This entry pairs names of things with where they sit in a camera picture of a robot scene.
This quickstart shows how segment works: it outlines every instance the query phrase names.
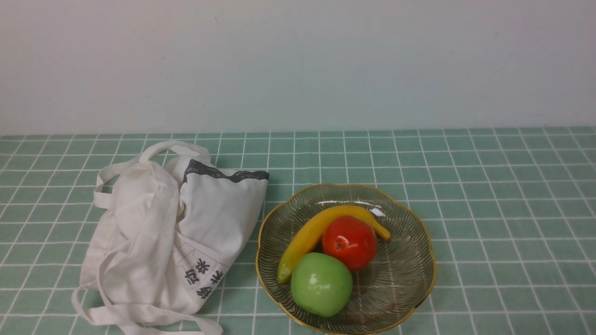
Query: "bowl rim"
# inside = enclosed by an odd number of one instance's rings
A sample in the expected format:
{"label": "bowl rim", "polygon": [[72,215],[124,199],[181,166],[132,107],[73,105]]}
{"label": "bowl rim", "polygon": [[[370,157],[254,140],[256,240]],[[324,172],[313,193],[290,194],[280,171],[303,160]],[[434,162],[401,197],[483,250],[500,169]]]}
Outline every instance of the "bowl rim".
{"label": "bowl rim", "polygon": [[413,212],[413,211],[412,211],[410,208],[407,208],[407,207],[406,207],[406,206],[404,206],[403,204],[399,203],[397,200],[395,200],[395,199],[394,199],[392,196],[390,196],[388,193],[386,193],[385,191],[383,191],[383,190],[381,190],[381,189],[379,189],[379,188],[377,188],[377,187],[373,187],[373,186],[371,186],[371,185],[367,185],[367,184],[333,184],[333,183],[314,184],[314,185],[310,185],[310,186],[308,186],[308,187],[306,187],[306,188],[304,188],[304,189],[302,189],[302,190],[298,191],[298,192],[297,192],[297,193],[295,193],[293,196],[291,196],[291,197],[290,197],[290,198],[289,198],[287,201],[285,201],[285,202],[283,202],[283,203],[281,203],[281,204],[277,205],[275,208],[273,208],[273,209],[272,209],[272,210],[271,210],[271,211],[270,211],[270,212],[269,212],[269,213],[268,213],[268,214],[265,216],[265,218],[263,219],[263,222],[261,223],[261,227],[259,228],[259,235],[258,235],[258,238],[257,238],[257,251],[256,251],[256,255],[255,255],[255,257],[254,257],[254,267],[255,267],[255,269],[256,269],[256,275],[257,275],[257,278],[259,279],[260,285],[261,285],[261,287],[263,287],[263,289],[264,289],[265,293],[267,293],[267,295],[269,296],[269,298],[270,298],[271,300],[273,300],[273,301],[274,301],[274,302],[275,302],[275,303],[276,303],[276,304],[277,304],[277,305],[278,305],[278,306],[281,308],[281,310],[282,310],[282,311],[284,311],[284,313],[286,313],[286,314],[287,314],[287,315],[288,315],[288,316],[289,316],[289,317],[290,317],[292,320],[294,320],[294,321],[295,321],[295,322],[297,322],[298,324],[300,324],[300,325],[302,325],[302,326],[304,326],[304,327],[306,327],[306,328],[308,328],[308,329],[311,329],[311,330],[317,331],[317,332],[319,332],[319,333],[325,333],[325,334],[337,334],[337,335],[342,335],[342,334],[345,334],[345,333],[339,333],[339,332],[336,332],[336,331],[326,331],[326,330],[323,330],[323,329],[320,329],[320,328],[316,328],[316,327],[313,327],[313,326],[311,326],[311,325],[309,325],[309,324],[306,324],[306,323],[304,323],[303,321],[301,321],[301,320],[299,320],[298,318],[296,318],[294,315],[292,315],[292,314],[291,314],[291,313],[290,313],[290,312],[289,312],[289,311],[288,311],[288,310],[287,310],[287,309],[284,307],[284,305],[283,305],[282,303],[278,302],[277,300],[275,300],[275,298],[273,298],[273,295],[271,294],[271,292],[269,291],[269,289],[267,288],[267,286],[266,286],[266,285],[264,285],[264,283],[263,283],[263,278],[261,277],[261,273],[260,273],[260,271],[259,271],[259,254],[260,254],[260,251],[261,251],[261,237],[262,237],[262,233],[263,233],[263,227],[265,226],[265,224],[267,224],[269,217],[270,217],[270,216],[271,216],[271,215],[272,215],[272,214],[273,214],[275,211],[277,211],[279,208],[281,208],[281,207],[283,207],[283,206],[285,206],[285,205],[288,205],[290,202],[292,202],[292,200],[294,200],[296,197],[298,197],[298,196],[299,196],[301,193],[304,193],[305,191],[307,191],[307,190],[310,190],[310,189],[312,189],[312,188],[318,188],[318,187],[328,187],[328,186],[331,186],[331,187],[340,187],[340,188],[349,188],[349,187],[362,187],[362,188],[368,188],[368,189],[374,190],[374,191],[376,191],[376,192],[379,192],[379,193],[381,193],[381,194],[385,195],[387,198],[391,199],[391,201],[393,201],[395,205],[397,205],[398,207],[401,207],[401,208],[405,209],[405,210],[406,210],[406,211],[408,211],[410,214],[412,214],[412,215],[413,215],[413,216],[414,216],[414,217],[415,217],[415,218],[416,218],[416,219],[417,219],[417,220],[420,222],[420,224],[421,224],[421,225],[422,225],[422,227],[424,228],[424,233],[425,233],[425,235],[426,235],[426,239],[427,239],[427,241],[428,241],[428,243],[429,243],[430,257],[432,258],[432,261],[433,261],[433,279],[432,279],[432,281],[431,281],[431,283],[430,283],[430,287],[429,287],[429,289],[427,290],[427,292],[426,292],[426,294],[424,295],[424,297],[423,297],[423,298],[420,300],[420,302],[418,302],[418,304],[416,304],[416,306],[414,306],[414,307],[413,307],[413,308],[412,308],[412,309],[411,309],[411,310],[410,310],[410,311],[409,311],[409,312],[408,312],[408,313],[407,313],[407,314],[406,314],[406,315],[405,315],[403,318],[401,318],[401,319],[400,319],[398,322],[396,322],[396,323],[394,323],[394,324],[392,324],[392,325],[390,325],[390,326],[388,326],[388,327],[385,327],[385,328],[383,328],[383,329],[380,329],[380,330],[376,330],[376,331],[370,331],[370,332],[363,332],[363,333],[353,333],[352,335],[371,335],[371,334],[378,334],[378,333],[382,333],[382,332],[384,332],[384,331],[390,330],[391,328],[395,328],[395,327],[397,327],[398,325],[402,324],[404,321],[406,321],[406,320],[407,320],[407,319],[408,319],[408,318],[409,318],[409,317],[410,317],[410,316],[411,316],[411,315],[412,315],[412,314],[413,314],[413,313],[416,311],[416,309],[417,309],[417,308],[418,308],[420,305],[422,305],[422,303],[423,303],[423,302],[424,302],[424,301],[425,301],[425,300],[426,300],[426,299],[429,297],[429,295],[430,295],[430,292],[433,290],[433,288],[434,288],[434,285],[435,285],[435,283],[436,283],[436,280],[437,280],[437,262],[436,262],[436,259],[435,259],[435,257],[434,257],[433,243],[432,243],[432,241],[431,241],[431,238],[430,238],[430,233],[429,233],[429,230],[428,230],[428,228],[427,228],[427,227],[426,227],[426,225],[424,224],[424,221],[423,221],[423,220],[422,220],[422,219],[421,219],[421,218],[420,218],[420,217],[419,217],[419,216],[418,216],[418,215],[417,215],[415,212]]}

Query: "bag handle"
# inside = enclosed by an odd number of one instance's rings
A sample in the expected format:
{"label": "bag handle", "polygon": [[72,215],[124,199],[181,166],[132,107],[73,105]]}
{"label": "bag handle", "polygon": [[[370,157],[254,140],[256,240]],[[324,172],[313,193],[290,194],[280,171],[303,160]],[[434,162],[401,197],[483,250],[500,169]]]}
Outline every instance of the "bag handle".
{"label": "bag handle", "polygon": [[164,141],[148,147],[140,156],[139,161],[148,162],[150,159],[155,157],[163,150],[172,150],[179,155],[193,155],[201,156],[206,159],[207,162],[211,163],[211,155],[209,150],[198,145],[190,144],[188,142],[179,141],[177,139],[171,139],[170,141]]}
{"label": "bag handle", "polygon": [[[213,320],[197,318],[191,315],[176,313],[165,309],[157,308],[153,305],[146,305],[141,303],[128,303],[120,305],[112,305],[103,290],[104,275],[107,272],[107,267],[116,255],[121,252],[123,248],[119,247],[117,250],[109,253],[101,262],[97,272],[97,287],[104,302],[103,307],[91,308],[87,311],[79,301],[78,293],[85,286],[79,286],[71,295],[71,302],[77,313],[84,317],[92,325],[109,325],[115,324],[125,335],[222,335],[224,332],[221,326]],[[171,321],[194,321],[197,323],[202,331],[161,331],[156,328],[141,327],[136,322],[156,322],[158,320]]]}
{"label": "bag handle", "polygon": [[111,193],[105,193],[103,191],[104,186],[117,175],[120,175],[125,170],[131,168],[139,162],[140,156],[129,160],[128,162],[117,163],[108,165],[100,170],[97,174],[97,181],[95,183],[95,189],[93,190],[93,204],[96,207],[109,209],[111,208]]}
{"label": "bag handle", "polygon": [[163,150],[168,149],[174,151],[176,154],[191,154],[194,156],[201,156],[201,158],[203,158],[208,163],[211,162],[211,155],[209,153],[209,150],[204,147],[199,147],[198,145],[178,141],[177,139],[163,141],[154,144],[151,147],[148,147],[141,155],[135,157],[134,159],[128,162],[109,165],[101,169],[101,171],[97,174],[97,181],[95,183],[95,189],[93,191],[94,205],[103,209],[111,208],[112,195],[111,193],[105,193],[103,191],[103,188],[108,183],[108,181],[110,181],[115,176],[120,175],[126,169],[131,168],[135,164],[139,162],[148,162],[150,159],[155,157],[155,155],[159,154]]}

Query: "white canvas bag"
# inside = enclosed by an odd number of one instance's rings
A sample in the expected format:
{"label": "white canvas bag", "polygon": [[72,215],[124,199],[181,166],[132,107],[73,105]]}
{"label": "white canvas bag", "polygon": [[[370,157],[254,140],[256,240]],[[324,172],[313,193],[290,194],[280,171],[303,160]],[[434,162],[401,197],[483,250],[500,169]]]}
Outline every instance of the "white canvas bag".
{"label": "white canvas bag", "polygon": [[[167,149],[178,155],[165,168],[150,160]],[[117,175],[112,193],[103,193]],[[94,205],[107,211],[72,294],[75,310],[89,323],[114,324],[125,335],[221,335],[216,322],[192,314],[246,245],[268,178],[266,172],[217,169],[207,149],[181,141],[155,144],[130,162],[105,167]],[[98,290],[105,306],[83,309],[83,289]],[[151,328],[181,320],[202,331]]]}

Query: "white wall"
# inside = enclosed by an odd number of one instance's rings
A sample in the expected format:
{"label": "white wall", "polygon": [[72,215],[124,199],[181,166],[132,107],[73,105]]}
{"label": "white wall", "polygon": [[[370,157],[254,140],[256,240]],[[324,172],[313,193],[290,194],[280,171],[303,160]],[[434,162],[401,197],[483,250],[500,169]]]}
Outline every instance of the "white wall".
{"label": "white wall", "polygon": [[2,0],[0,134],[596,124],[594,0]]}

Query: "yellow banana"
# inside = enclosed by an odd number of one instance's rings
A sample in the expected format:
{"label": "yellow banana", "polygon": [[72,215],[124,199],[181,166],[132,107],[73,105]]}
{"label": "yellow banana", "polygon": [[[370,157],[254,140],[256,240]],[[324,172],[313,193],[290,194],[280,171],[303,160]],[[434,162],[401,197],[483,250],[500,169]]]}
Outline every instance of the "yellow banana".
{"label": "yellow banana", "polygon": [[281,257],[277,270],[278,283],[285,284],[288,282],[298,261],[316,247],[327,227],[342,216],[353,216],[356,219],[366,222],[384,240],[391,238],[391,233],[377,222],[374,215],[368,209],[355,205],[330,207],[308,220],[294,236]]}

